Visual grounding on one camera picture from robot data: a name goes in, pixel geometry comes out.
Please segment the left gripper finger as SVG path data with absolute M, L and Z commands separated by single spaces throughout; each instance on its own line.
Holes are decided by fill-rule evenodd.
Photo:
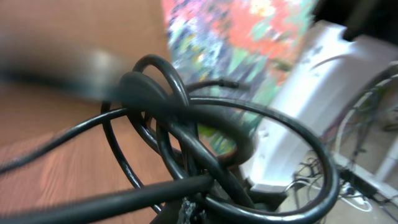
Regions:
M 167 202 L 150 224 L 191 224 L 196 203 L 187 198 Z

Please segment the black usb cable silver plug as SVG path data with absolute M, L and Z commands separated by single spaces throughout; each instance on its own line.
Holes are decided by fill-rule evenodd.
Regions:
M 121 79 L 118 88 L 122 108 L 111 110 L 111 102 L 104 101 L 101 114 L 66 131 L 38 150 L 1 164 L 5 174 L 20 168 L 90 128 L 102 125 L 114 156 L 133 186 L 142 187 L 135 176 L 114 135 L 111 120 L 127 116 L 140 137 L 160 154 L 172 175 L 199 174 L 207 169 L 221 184 L 231 199 L 247 207 L 253 207 L 249 195 L 240 186 L 228 168 L 247 161 L 253 153 L 251 140 L 242 131 L 202 111 L 190 109 L 194 104 L 190 92 L 208 86 L 242 88 L 243 84 L 229 80 L 208 80 L 185 86 L 176 69 L 157 55 L 146 55 L 131 72 Z M 205 123 L 224 133 L 231 132 L 237 148 L 227 155 L 212 156 L 198 140 L 198 124 Z

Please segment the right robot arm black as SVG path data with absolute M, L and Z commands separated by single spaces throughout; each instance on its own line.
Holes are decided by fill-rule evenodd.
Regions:
M 323 134 L 396 59 L 397 0 L 318 1 L 300 61 L 271 108 Z M 255 192 L 283 192 L 308 146 L 269 119 L 261 121 L 255 139 L 243 177 Z

